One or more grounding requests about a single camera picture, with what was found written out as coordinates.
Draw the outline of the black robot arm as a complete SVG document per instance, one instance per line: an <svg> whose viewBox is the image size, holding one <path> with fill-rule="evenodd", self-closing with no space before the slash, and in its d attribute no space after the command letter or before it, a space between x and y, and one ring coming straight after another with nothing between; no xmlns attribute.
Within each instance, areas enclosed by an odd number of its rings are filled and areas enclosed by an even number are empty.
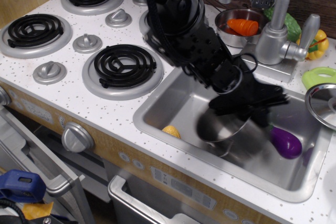
<svg viewBox="0 0 336 224"><path fill-rule="evenodd" d="M282 87L257 81L240 56L232 55L205 23L203 0L146 0L149 31L145 41L169 64L181 67L217 97L217 115L237 114L268 126L268 109L287 103Z"/></svg>

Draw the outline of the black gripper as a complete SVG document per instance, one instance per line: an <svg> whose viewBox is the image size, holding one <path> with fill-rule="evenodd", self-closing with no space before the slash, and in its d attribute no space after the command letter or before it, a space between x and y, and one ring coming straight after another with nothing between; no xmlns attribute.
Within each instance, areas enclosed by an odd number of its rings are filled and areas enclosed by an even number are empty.
<svg viewBox="0 0 336 224"><path fill-rule="evenodd" d="M217 115L251 114L260 127L268 127L268 108L287 104L282 87L259 82L240 58L225 61L211 77L212 89L218 94L209 102Z"/></svg>

